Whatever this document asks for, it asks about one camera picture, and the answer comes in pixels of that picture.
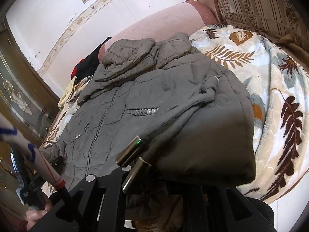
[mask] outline bed blanket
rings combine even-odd
[[[204,27],[190,41],[231,70],[250,93],[256,179],[238,189],[270,204],[289,192],[309,168],[308,74],[263,36],[231,25]]]

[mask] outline black metal mount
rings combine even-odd
[[[41,186],[46,182],[39,174],[29,175],[24,157],[16,149],[11,149],[10,159],[14,168],[14,173],[20,185],[16,193],[23,205],[28,204],[30,208],[45,210],[43,193]],[[58,157],[51,165],[57,169],[63,164],[63,158]]]
[[[78,210],[93,232],[124,232],[126,195],[122,168],[110,175],[85,177],[71,191]],[[275,232],[266,218],[236,189],[166,182],[170,194],[183,195],[179,232]],[[30,232],[78,232],[77,222],[59,201]]]

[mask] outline wooden cabinet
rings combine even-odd
[[[0,26],[0,112],[38,147],[59,108],[59,98],[30,66],[6,20]]]

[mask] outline gray puffer jacket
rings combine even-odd
[[[43,151],[64,157],[69,189],[88,174],[111,173],[136,135],[163,151],[153,161],[163,178],[234,186],[255,178],[249,94],[187,34],[115,42],[78,104],[58,143]]]

